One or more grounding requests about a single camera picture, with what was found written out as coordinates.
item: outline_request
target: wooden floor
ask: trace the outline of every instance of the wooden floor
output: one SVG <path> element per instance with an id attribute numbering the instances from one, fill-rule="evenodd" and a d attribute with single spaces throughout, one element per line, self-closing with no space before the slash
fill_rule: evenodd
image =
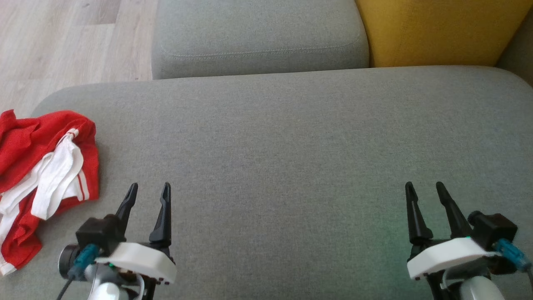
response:
<path id="1" fill-rule="evenodd" d="M 0 112 L 28 117 L 46 96 L 151 79 L 157 0 L 0 0 Z"/>

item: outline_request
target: couch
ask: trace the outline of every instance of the couch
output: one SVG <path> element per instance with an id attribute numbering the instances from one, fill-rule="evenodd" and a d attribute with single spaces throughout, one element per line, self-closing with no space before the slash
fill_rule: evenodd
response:
<path id="1" fill-rule="evenodd" d="M 129 241 L 148 239 L 173 189 L 178 275 L 155 299 L 429 299 L 406 268 L 407 181 L 436 237 L 449 236 L 442 181 L 464 214 L 517 223 L 533 255 L 533 88 L 517 75 L 368 68 L 351 0 L 161 0 L 158 14 L 161 80 L 67 88 L 34 111 L 96 123 L 101 194 L 41 225 L 43 249 L 0 280 L 1 298 L 55 298 L 60 251 L 133 182 Z M 506 299 L 531 296 L 523 274 L 494 281 Z M 64 299 L 89 289 L 75 282 Z"/>

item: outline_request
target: red cloth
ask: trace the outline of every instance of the red cloth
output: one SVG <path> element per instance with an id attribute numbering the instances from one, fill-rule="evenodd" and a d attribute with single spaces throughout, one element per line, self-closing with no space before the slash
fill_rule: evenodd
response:
<path id="1" fill-rule="evenodd" d="M 54 151 L 56 144 L 71 128 L 79 131 L 74 143 L 82 151 L 85 148 L 86 152 L 94 152 L 96 155 L 93 153 L 91 156 L 96 157 L 97 164 L 96 126 L 88 118 L 64 110 L 34 119 L 17 120 L 13 110 L 3 112 L 0 115 L 0 193 L 15 186 L 46 153 Z"/>
<path id="2" fill-rule="evenodd" d="M 94 140 L 96 127 L 88 118 L 71 111 L 21 120 L 15 118 L 13 110 L 0 115 L 0 192 L 17 184 L 45 154 L 54 151 L 60 139 L 72 129 L 78 131 L 73 142 L 83 156 L 82 170 L 73 181 L 80 195 L 63 199 L 54 215 L 79 205 L 83 200 L 97 199 L 99 163 Z M 41 219 L 31 214 L 35 193 L 36 189 L 19 203 L 19 214 L 5 240 L 0 240 L 3 258 L 17 270 L 25 266 L 42 247 L 35 235 Z"/>

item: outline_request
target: gray upholstery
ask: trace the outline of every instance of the gray upholstery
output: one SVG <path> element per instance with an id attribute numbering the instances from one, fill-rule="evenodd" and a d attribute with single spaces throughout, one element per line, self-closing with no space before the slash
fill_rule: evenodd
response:
<path id="1" fill-rule="evenodd" d="M 533 256 L 533 89 L 483 67 L 405 67 L 78 86 L 41 115 L 96 122 L 101 197 L 39 230 L 43 250 L 0 280 L 5 299 L 54 298 L 56 259 L 89 216 L 133 182 L 127 237 L 145 241 L 172 184 L 177 284 L 156 299 L 429 299 L 410 281 L 404 184 L 435 236 L 449 229 L 434 188 L 465 214 L 501 212 Z M 523 274 L 496 278 L 530 297 Z M 84 299 L 73 283 L 66 299 Z"/>
<path id="2" fill-rule="evenodd" d="M 154 79 L 368 67 L 353 0 L 160 0 Z"/>
<path id="3" fill-rule="evenodd" d="M 503 53 L 498 68 L 509 70 L 533 85 L 533 9 Z"/>

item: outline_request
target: gray fabric surface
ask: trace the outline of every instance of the gray fabric surface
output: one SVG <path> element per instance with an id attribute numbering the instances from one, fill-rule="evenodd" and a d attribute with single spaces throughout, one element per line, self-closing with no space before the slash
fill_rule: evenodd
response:
<path id="1" fill-rule="evenodd" d="M 533 9 L 507 46 L 497 67 L 515 73 L 533 85 Z"/>
<path id="2" fill-rule="evenodd" d="M 154 79 L 368 67 L 353 0 L 160 0 Z"/>
<path id="3" fill-rule="evenodd" d="M 132 182 L 126 233 L 146 241 L 172 184 L 177 284 L 156 299 L 429 299 L 409 280 L 403 186 L 435 237 L 449 228 L 434 188 L 465 214 L 500 212 L 533 256 L 533 89 L 494 68 L 405 67 L 79 86 L 41 115 L 96 122 L 101 197 L 42 224 L 43 250 L 0 280 L 1 298 L 54 298 L 57 257 Z M 506 299 L 523 274 L 497 277 Z M 84 299 L 73 283 L 66 299 Z"/>

